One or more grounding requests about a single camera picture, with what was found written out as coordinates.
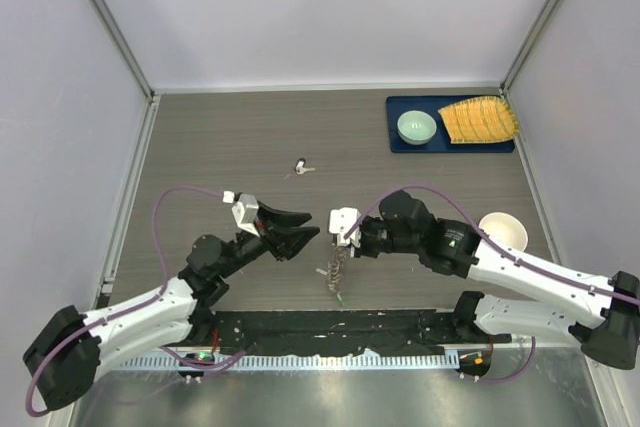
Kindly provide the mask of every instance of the metal frame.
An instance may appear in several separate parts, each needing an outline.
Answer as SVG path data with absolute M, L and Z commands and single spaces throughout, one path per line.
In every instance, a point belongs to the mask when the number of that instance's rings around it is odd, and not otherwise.
M 138 140 L 129 165 L 129 172 L 118 202 L 118 213 L 111 234 L 111 239 L 109 241 L 107 256 L 105 257 L 102 267 L 100 288 L 96 294 L 96 298 L 98 298 L 100 294 L 111 294 L 113 281 L 115 280 L 116 272 L 118 270 L 120 254 L 122 253 L 122 247 L 124 245 L 124 239 L 127 235 L 127 228 L 129 227 L 129 218 L 131 217 L 131 211 L 133 210 L 133 202 L 136 197 L 136 192 L 138 191 L 138 183 L 140 182 L 140 176 L 142 175 L 142 168 L 144 167 L 144 159 L 147 156 L 153 125 L 156 120 L 156 115 L 158 114 L 159 104 L 160 96 L 155 96 L 148 104 L 144 118 L 142 119 L 142 124 L 140 125 Z
M 120 30 L 120 27 L 118 27 L 118 24 L 115 18 L 113 17 L 113 14 L 111 14 L 111 11 L 107 6 L 107 3 L 105 2 L 105 0 L 89 0 L 89 2 L 93 6 L 94 11 L 98 15 L 98 18 L 100 19 L 100 21 L 104 25 L 104 28 L 107 30 L 107 32 L 109 33 L 109 36 L 111 37 L 114 44 L 116 45 L 118 52 L 120 52 L 120 54 L 122 55 L 122 58 L 127 64 L 127 67 L 129 67 L 129 70 L 131 70 L 131 74 L 136 79 L 136 82 L 138 83 L 138 86 L 142 90 L 142 93 L 144 94 L 145 98 L 147 99 L 147 101 L 151 101 L 154 95 L 153 89 L 149 85 L 149 82 L 147 81 L 147 78 L 145 77 L 144 72 L 142 72 L 142 69 L 140 68 L 140 64 L 138 63 L 135 56 L 133 55 L 133 52 L 131 51 L 129 44 L 124 38 L 124 35 Z
M 310 84 L 310 85 L 252 85 L 220 87 L 211 89 L 159 88 L 157 94 L 223 94 L 239 92 L 309 92 L 321 90 L 409 90 L 428 89 L 438 95 L 499 95 L 500 82 L 416 82 L 416 83 L 376 83 L 376 84 Z
M 529 55 L 531 55 L 531 52 L 533 51 L 536 43 L 538 42 L 538 39 L 544 32 L 545 27 L 551 21 L 553 14 L 556 12 L 561 2 L 562 0 L 546 0 L 545 1 L 542 7 L 542 10 L 538 14 L 538 17 L 534 21 L 533 25 L 529 29 L 529 32 L 527 33 L 527 36 L 525 37 L 522 47 L 520 47 L 520 51 L 518 52 L 518 55 L 516 55 L 515 60 L 511 64 L 511 67 L 509 68 L 507 76 L 502 82 L 502 89 L 504 91 L 508 91 L 513 85 L 513 82 L 518 76 L 518 73 L 520 72 L 520 70 L 522 69 L 522 66 L 525 64 L 525 62 L 529 58 Z

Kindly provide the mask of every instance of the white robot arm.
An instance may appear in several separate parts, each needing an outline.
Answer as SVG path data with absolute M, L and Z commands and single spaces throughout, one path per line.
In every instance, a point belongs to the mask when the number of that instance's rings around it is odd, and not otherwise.
M 619 272 L 608 278 L 579 272 L 485 240 L 464 222 L 436 219 L 424 203 L 402 190 L 384 198 L 379 210 L 380 217 L 367 216 L 355 229 L 361 218 L 356 209 L 333 210 L 329 232 L 334 243 L 350 248 L 352 257 L 416 254 L 436 273 L 488 282 L 535 299 L 506 300 L 466 292 L 456 309 L 466 316 L 461 322 L 487 334 L 529 335 L 580 345 L 585 355 L 605 365 L 634 368 L 638 307 L 615 297 L 640 298 L 635 276 Z

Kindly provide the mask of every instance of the gray tabletop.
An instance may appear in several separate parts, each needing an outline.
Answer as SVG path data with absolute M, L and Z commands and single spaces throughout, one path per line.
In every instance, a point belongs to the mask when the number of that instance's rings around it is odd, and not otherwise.
M 508 212 L 529 233 L 527 251 L 549 257 L 517 152 L 512 154 L 393 154 L 384 103 L 389 95 L 429 91 L 314 91 L 165 95 L 160 102 L 115 282 L 112 303 L 161 281 L 150 213 L 169 187 L 194 184 L 255 194 L 278 209 L 310 212 L 322 228 L 295 259 L 268 255 L 229 278 L 219 309 L 335 309 L 325 278 L 331 239 L 329 211 L 364 209 L 391 186 L 439 186 L 477 219 Z M 292 174 L 300 157 L 314 172 Z M 445 201 L 412 191 L 438 217 L 458 218 Z M 193 193 L 167 197 L 159 233 L 172 273 L 185 266 L 193 241 L 212 233 L 231 240 L 229 206 Z M 342 292 L 348 308 L 453 307 L 463 290 L 506 297 L 495 286 L 433 274 L 415 256 L 350 259 Z

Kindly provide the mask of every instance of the purple cable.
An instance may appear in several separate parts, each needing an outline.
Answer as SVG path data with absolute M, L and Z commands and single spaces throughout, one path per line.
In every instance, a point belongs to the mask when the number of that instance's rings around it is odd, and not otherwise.
M 221 368 L 220 370 L 216 370 L 214 372 L 209 372 L 208 374 L 204 374 L 202 376 L 202 378 L 215 378 L 220 376 L 220 374 L 226 372 L 227 370 L 229 370 L 231 367 L 233 367 L 242 357 L 244 357 L 246 355 L 245 351 L 240 351 L 237 352 L 236 354 L 232 355 L 231 357 L 229 357 L 228 359 L 224 360 L 223 362 L 220 362 L 219 364 L 216 364 L 218 366 L 223 366 L 223 368 Z M 184 359 L 182 357 L 179 357 L 180 361 L 182 363 L 184 363 Z M 184 380 L 182 378 L 178 378 L 176 380 L 172 380 L 171 382 L 167 382 L 166 384 L 164 384 L 163 386 L 159 387 L 158 389 L 154 390 L 153 392 L 151 392 L 149 395 L 146 395 L 144 397 L 142 397 L 141 399 L 136 399 L 136 400 L 116 400 L 116 399 L 109 399 L 109 401 L 113 404 L 116 405 L 124 405 L 124 406 L 131 406 L 131 405 L 137 405 L 140 404 L 142 402 L 145 402 L 153 397 L 155 397 L 156 395 L 160 394 L 161 392 L 164 392 L 165 390 L 169 389 L 170 387 L 173 387 L 176 384 L 182 384 L 184 383 Z M 104 390 L 107 387 L 107 383 L 103 382 L 99 387 L 98 387 L 98 391 L 96 392 L 93 401 L 91 402 L 91 405 L 89 406 L 89 408 L 87 409 L 87 412 L 84 414 L 83 416 L 83 420 L 82 423 L 80 424 L 81 427 L 85 427 L 87 425 L 87 422 L 91 419 L 91 416 L 93 415 L 93 411 L 96 408 L 96 405 L 98 404 L 98 400 L 105 397 L 104 394 Z
M 220 362 L 219 364 L 216 364 L 218 367 L 222 367 L 218 370 L 212 370 L 211 372 L 202 375 L 202 378 L 215 378 L 220 376 L 220 374 L 226 372 L 227 370 L 229 370 L 231 367 L 233 367 L 242 357 L 244 357 L 246 355 L 246 352 L 244 350 L 241 350 L 239 352 L 237 352 L 236 354 L 232 355 L 231 357 L 229 357 L 228 359 Z M 178 355 L 178 359 L 180 360 L 180 362 L 182 362 L 184 365 L 188 366 L 188 367 L 192 367 L 191 365 L 189 365 L 188 363 L 185 362 L 185 359 L 183 359 L 182 357 L 180 357 Z M 194 366 L 192 368 L 195 369 L 199 369 L 199 370 L 205 370 L 203 369 L 201 366 L 197 365 L 197 364 L 193 364 Z M 182 377 L 176 380 L 173 380 L 171 382 L 168 382 L 167 384 L 163 385 L 162 387 L 154 390 L 153 392 L 151 392 L 149 395 L 146 395 L 145 397 L 142 397 L 141 399 L 136 399 L 136 400 L 112 400 L 111 402 L 113 402 L 114 404 L 117 405 L 136 405 L 139 404 L 141 402 L 144 402 L 146 400 L 149 400 L 152 397 L 155 397 L 156 395 L 158 395 L 160 392 L 164 392 L 166 389 L 168 389 L 169 387 L 176 385 L 176 384 L 181 384 L 183 383 L 183 379 Z
M 382 194 L 380 197 L 378 197 L 369 207 L 367 207 L 367 209 L 360 215 L 360 217 L 358 217 L 358 220 L 356 220 L 355 224 L 353 224 L 353 226 L 344 234 L 345 238 L 348 238 L 351 234 L 353 234 L 353 232 L 358 228 L 358 226 L 360 224 L 362 224 L 362 221 L 365 219 L 365 217 L 380 203 L 382 202 L 382 200 L 384 200 L 385 198 L 387 198 L 388 196 L 390 196 L 391 194 L 395 194 L 396 192 L 400 191 L 400 190 L 404 190 L 404 189 L 422 189 L 422 190 L 428 190 L 429 192 L 433 192 L 434 194 L 442 197 L 444 200 L 446 200 L 447 202 L 449 202 L 458 212 L 460 212 L 460 214 L 462 215 L 462 217 L 464 217 L 464 220 L 467 221 L 467 223 L 471 226 L 471 228 L 473 228 L 473 230 L 476 231 L 476 233 L 482 238 L 482 240 L 484 240 L 487 244 L 489 244 L 489 246 L 495 250 L 496 252 L 498 252 L 499 254 L 503 255 L 505 258 L 509 259 L 511 262 L 514 262 L 515 264 L 524 267 L 526 269 L 531 270 L 532 272 L 535 272 L 536 274 L 539 275 L 543 275 L 545 277 L 548 277 L 549 279 L 555 280 L 557 282 L 561 282 L 563 284 L 569 285 L 571 287 L 575 287 L 581 290 L 585 290 L 587 292 L 594 292 L 596 294 L 600 294 L 600 295 L 605 295 L 607 297 L 611 297 L 614 299 L 618 299 L 618 300 L 623 300 L 629 304 L 635 305 L 637 307 L 640 307 L 640 299 L 636 299 L 634 297 L 630 297 L 628 295 L 624 295 L 624 294 L 620 294 L 618 292 L 611 292 L 605 289 L 602 289 L 600 287 L 591 287 L 587 284 L 583 284 L 582 282 L 578 282 L 576 280 L 572 280 L 572 279 L 566 279 L 563 276 L 556 274 L 554 272 L 549 272 L 546 269 L 539 267 L 535 264 L 531 264 L 529 262 L 526 262 L 522 259 L 517 258 L 515 255 L 511 254 L 510 252 L 508 252 L 507 250 L 503 249 L 502 247 L 500 247 L 498 244 L 496 244 L 493 240 L 491 240 L 491 238 L 489 238 L 489 236 L 478 226 L 478 224 L 475 223 L 475 221 L 471 218 L 471 216 L 464 210 L 464 208 L 458 204 L 458 202 L 456 202 L 454 199 L 452 199 L 451 197 L 449 197 L 447 194 L 445 194 L 444 192 L 442 192 L 440 189 L 438 189 L 437 187 L 433 187 L 427 184 L 408 184 L 408 185 L 403 185 L 400 187 L 394 187 L 393 189 L 385 192 L 384 194 Z
M 473 380 L 474 382 L 480 382 L 483 384 L 504 384 L 505 382 L 510 382 L 512 380 L 516 380 L 518 377 L 520 377 L 522 374 L 524 374 L 526 372 L 526 370 L 531 366 L 531 364 L 533 363 L 533 358 L 536 355 L 536 338 L 535 337 L 531 337 L 531 352 L 529 352 L 529 358 L 527 359 L 527 361 L 524 363 L 524 365 L 522 367 L 520 367 L 520 370 L 518 370 L 517 372 L 514 372 L 511 375 L 508 375 L 506 377 L 503 377 L 501 379 L 485 379 L 484 377 L 480 377 L 478 379 L 476 379 L 475 377 L 471 376 L 471 375 L 465 375 L 465 379 L 470 379 Z
M 223 196 L 222 192 L 218 192 L 217 190 L 204 189 L 202 187 L 196 187 L 196 186 L 193 186 L 193 185 L 181 185 L 179 187 L 173 187 L 171 189 L 168 189 L 168 190 L 164 191 L 162 193 L 162 195 L 160 195 L 160 197 L 158 197 L 158 200 L 156 201 L 155 205 L 153 206 L 153 213 L 151 214 L 151 230 L 152 230 L 152 233 L 153 233 L 153 243 L 155 244 L 156 250 L 158 251 L 158 256 L 160 257 L 160 265 L 162 266 L 162 285 L 160 286 L 160 291 L 157 294 L 155 294 L 152 297 L 150 297 L 149 299 L 147 299 L 147 300 L 145 300 L 143 302 L 140 302 L 137 305 L 131 306 L 128 309 L 125 309 L 125 310 L 123 310 L 121 312 L 117 312 L 115 314 L 108 315 L 107 317 L 105 317 L 103 319 L 98 319 L 95 322 L 92 322 L 92 323 L 90 323 L 88 325 L 85 325 L 80 330 L 75 331 L 73 334 L 71 334 L 70 336 L 65 338 L 58 345 L 56 345 L 53 349 L 51 349 L 51 352 L 49 352 L 45 356 L 45 358 L 42 360 L 42 362 L 40 363 L 40 365 L 38 366 L 36 371 L 33 373 L 33 376 L 31 377 L 31 382 L 29 382 L 29 386 L 27 387 L 27 397 L 25 399 L 25 409 L 26 409 L 27 413 L 31 417 L 43 417 L 43 416 L 47 415 L 50 412 L 49 409 L 40 410 L 40 411 L 35 410 L 33 408 L 33 395 L 35 393 L 36 386 L 38 385 L 38 381 L 40 380 L 40 377 L 42 376 L 42 373 L 49 366 L 49 364 L 56 357 L 56 355 L 58 355 L 71 342 L 73 342 L 77 338 L 81 337 L 82 335 L 86 334 L 91 329 L 94 329 L 94 328 L 98 327 L 99 325 L 102 325 L 102 324 L 104 324 L 104 323 L 106 323 L 108 321 L 119 319 L 120 317 L 123 317 L 123 316 L 125 316 L 127 314 L 130 314 L 132 312 L 136 312 L 136 311 L 138 311 L 140 309 L 143 309 L 143 308 L 153 304 L 156 300 L 158 300 L 160 297 L 162 297 L 162 295 L 167 290 L 167 284 L 169 282 L 169 266 L 167 265 L 167 260 L 164 257 L 164 253 L 162 251 L 162 247 L 160 246 L 160 242 L 158 240 L 158 232 L 157 232 L 158 229 L 157 229 L 157 225 L 156 225 L 157 222 L 156 221 L 157 221 L 158 209 L 160 208 L 160 204 L 162 203 L 162 201 L 164 200 L 164 198 L 167 195 L 169 195 L 171 192 L 176 192 L 176 191 L 199 192 L 201 194 L 211 195 L 213 197 L 222 197 Z

